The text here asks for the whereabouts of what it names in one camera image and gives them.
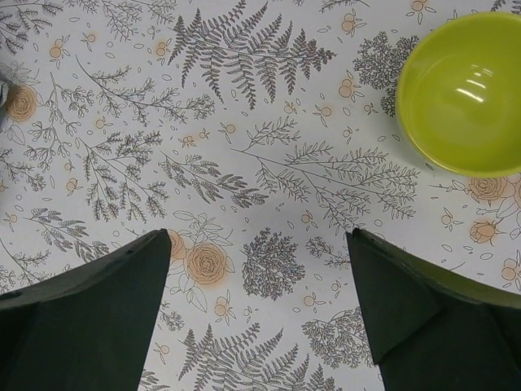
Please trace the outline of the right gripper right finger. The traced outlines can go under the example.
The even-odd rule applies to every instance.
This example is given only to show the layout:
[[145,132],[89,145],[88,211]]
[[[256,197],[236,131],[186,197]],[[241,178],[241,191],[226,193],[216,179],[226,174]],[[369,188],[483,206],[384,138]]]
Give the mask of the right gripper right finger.
[[353,279],[387,390],[518,390],[520,297],[355,229]]

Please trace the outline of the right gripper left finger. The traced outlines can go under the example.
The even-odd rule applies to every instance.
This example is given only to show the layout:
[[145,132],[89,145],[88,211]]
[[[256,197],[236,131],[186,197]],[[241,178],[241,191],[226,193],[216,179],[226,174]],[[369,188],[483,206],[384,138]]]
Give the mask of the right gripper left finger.
[[151,231],[104,257],[1,296],[3,390],[135,390],[171,241]]

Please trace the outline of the grey cloth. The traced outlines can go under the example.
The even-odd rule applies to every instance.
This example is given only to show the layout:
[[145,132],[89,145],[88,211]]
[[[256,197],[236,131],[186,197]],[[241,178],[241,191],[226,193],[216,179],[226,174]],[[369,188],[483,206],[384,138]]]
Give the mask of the grey cloth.
[[1,62],[1,132],[7,123],[7,98],[10,88],[15,85],[17,61]]

